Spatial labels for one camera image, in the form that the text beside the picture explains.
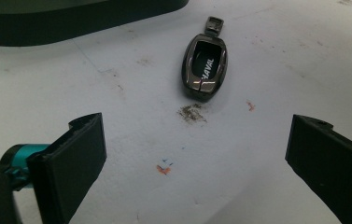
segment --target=white table surface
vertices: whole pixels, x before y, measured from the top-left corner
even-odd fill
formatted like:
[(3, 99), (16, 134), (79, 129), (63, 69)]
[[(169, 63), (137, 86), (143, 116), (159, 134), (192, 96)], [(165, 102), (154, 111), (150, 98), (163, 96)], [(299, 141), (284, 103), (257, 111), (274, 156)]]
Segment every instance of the white table surface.
[[(181, 63), (208, 16), (225, 20), (228, 73), (199, 109), (205, 121), (186, 122), (178, 111), (196, 102), (181, 90)], [(293, 114), (352, 140), (352, 0), (190, 0), (71, 40), (0, 48), (0, 158), (96, 112), (108, 159), (73, 224), (340, 223), (284, 158)], [(34, 192), (15, 197), (24, 223), (41, 223)]]

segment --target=black plastic object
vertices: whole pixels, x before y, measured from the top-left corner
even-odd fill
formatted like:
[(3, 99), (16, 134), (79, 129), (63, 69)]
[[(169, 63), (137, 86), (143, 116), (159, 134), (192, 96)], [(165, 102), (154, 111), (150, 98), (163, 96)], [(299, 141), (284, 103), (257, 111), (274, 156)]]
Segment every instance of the black plastic object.
[(182, 81), (187, 95), (207, 101), (221, 87), (228, 65), (228, 51), (218, 38), (223, 20), (209, 17), (204, 34), (188, 45), (182, 64)]
[(12, 190), (33, 182), (44, 224), (68, 223), (106, 161), (101, 114), (69, 123), (70, 130), (27, 158), (29, 175), (12, 167), (24, 145), (10, 148), (0, 160), (0, 223), (21, 224)]
[(343, 224), (352, 224), (352, 141), (332, 127), (294, 115), (286, 160)]
[(189, 0), (0, 0), (0, 46), (44, 45), (175, 11)]

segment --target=key fob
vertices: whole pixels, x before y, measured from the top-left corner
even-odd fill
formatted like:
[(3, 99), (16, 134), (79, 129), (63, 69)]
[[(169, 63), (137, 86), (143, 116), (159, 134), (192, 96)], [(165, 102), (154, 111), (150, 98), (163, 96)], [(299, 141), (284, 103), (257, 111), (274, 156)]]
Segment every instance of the key fob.
[(188, 45), (182, 64), (182, 82), (187, 95), (202, 101), (218, 91), (225, 78), (228, 51), (218, 38), (223, 20), (209, 17), (204, 34), (195, 36)]

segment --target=red mark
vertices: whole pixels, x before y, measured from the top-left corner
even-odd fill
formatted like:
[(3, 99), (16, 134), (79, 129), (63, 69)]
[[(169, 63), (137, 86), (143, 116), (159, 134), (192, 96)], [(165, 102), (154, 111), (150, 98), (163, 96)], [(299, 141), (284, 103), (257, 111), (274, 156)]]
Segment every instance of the red mark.
[(161, 173), (163, 175), (169, 174), (170, 171), (172, 170), (172, 169), (170, 169), (170, 167), (167, 167), (166, 169), (163, 169), (160, 165), (157, 165), (156, 169), (159, 171), (159, 173)]
[(253, 105), (251, 102), (247, 101), (248, 106), (250, 107), (248, 110), (253, 111), (255, 109), (255, 105)]

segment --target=black key fob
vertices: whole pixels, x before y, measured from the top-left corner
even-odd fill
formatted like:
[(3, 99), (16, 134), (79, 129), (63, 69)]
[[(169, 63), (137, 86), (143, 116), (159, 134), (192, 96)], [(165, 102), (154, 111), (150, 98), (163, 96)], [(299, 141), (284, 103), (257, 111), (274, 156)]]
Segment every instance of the black key fob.
[(182, 82), (187, 95), (207, 101), (221, 86), (228, 64), (225, 43), (218, 38), (223, 20), (209, 17), (204, 34), (188, 45), (182, 64)]

